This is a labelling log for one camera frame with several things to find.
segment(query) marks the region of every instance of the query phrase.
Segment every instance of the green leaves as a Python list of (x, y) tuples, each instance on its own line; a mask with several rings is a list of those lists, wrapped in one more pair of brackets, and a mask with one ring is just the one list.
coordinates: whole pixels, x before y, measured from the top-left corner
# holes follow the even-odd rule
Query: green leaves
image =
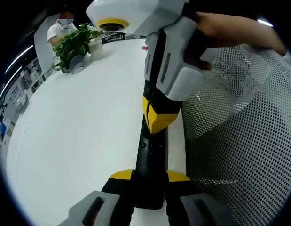
[(63, 73), (69, 69), (70, 62), (75, 56), (84, 56), (90, 52), (88, 46), (90, 39), (98, 37), (98, 31), (89, 30), (88, 25), (89, 23), (83, 24), (75, 32), (60, 39), (54, 47), (56, 56), (60, 57), (59, 66)]

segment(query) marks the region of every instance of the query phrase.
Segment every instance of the person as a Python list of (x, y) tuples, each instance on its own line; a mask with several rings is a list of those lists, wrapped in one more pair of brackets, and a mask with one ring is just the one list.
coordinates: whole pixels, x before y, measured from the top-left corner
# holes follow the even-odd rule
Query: person
[[(285, 56), (287, 48), (280, 40), (275, 30), (255, 20), (224, 14), (196, 12), (191, 16), (199, 29), (206, 36), (214, 38), (211, 47), (233, 47), (239, 44), (250, 44), (256, 47), (273, 49), (281, 56)], [(189, 63), (202, 70), (210, 70), (211, 65), (196, 58), (188, 52)]]
[(72, 23), (74, 15), (70, 12), (61, 13), (59, 19), (47, 31), (47, 42), (55, 46), (61, 38), (73, 33), (77, 28)]

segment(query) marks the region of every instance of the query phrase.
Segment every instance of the ceiling light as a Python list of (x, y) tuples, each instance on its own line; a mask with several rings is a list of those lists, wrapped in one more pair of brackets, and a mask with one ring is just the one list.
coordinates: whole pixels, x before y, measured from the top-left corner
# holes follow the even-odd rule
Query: ceiling light
[(13, 74), (13, 76), (8, 80), (8, 82), (6, 83), (6, 85), (4, 86), (2, 92), (0, 93), (0, 98), (2, 96), (2, 94), (4, 93), (5, 89), (8, 87), (8, 85), (10, 84), (10, 82), (12, 81), (12, 79), (15, 77), (15, 75), (21, 70), (22, 66), (18, 68), (18, 70), (16, 70), (16, 72)]
[(264, 24), (264, 25), (267, 25), (267, 26), (270, 26), (270, 27), (273, 26), (272, 24), (270, 24), (269, 22), (264, 21), (264, 20), (260, 20), (260, 19), (258, 19), (257, 21), (258, 21), (259, 23), (261, 23), (261, 24)]
[(6, 74), (6, 72), (10, 69), (10, 67), (21, 57), (23, 56), (28, 50), (30, 50), (33, 47), (33, 45), (29, 46), (26, 50), (24, 50), (22, 53), (20, 53), (19, 56), (17, 56), (13, 62), (8, 66), (8, 68), (6, 69), (6, 71), (4, 72), (4, 74)]

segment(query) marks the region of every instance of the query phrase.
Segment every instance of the yellow ring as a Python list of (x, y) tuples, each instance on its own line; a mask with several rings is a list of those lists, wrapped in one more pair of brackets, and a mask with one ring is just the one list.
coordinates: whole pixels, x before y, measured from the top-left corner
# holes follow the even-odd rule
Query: yellow ring
[(100, 26), (103, 24), (120, 24), (124, 26), (125, 28), (127, 28), (130, 25), (127, 21), (122, 20), (122, 19), (106, 18), (106, 19), (97, 21), (96, 26), (100, 28)]

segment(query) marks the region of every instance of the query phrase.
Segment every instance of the white tabletop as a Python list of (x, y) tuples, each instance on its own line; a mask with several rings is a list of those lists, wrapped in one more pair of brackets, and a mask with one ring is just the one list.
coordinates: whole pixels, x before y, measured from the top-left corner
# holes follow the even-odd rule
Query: white tabletop
[[(59, 224), (111, 174), (135, 168), (144, 45), (145, 39), (106, 44), (105, 58), (76, 74), (53, 74), (31, 97), (9, 143), (7, 176), (34, 224)], [(168, 165), (186, 172), (181, 114), (169, 127)], [(168, 225), (165, 208), (135, 209), (131, 225)]]

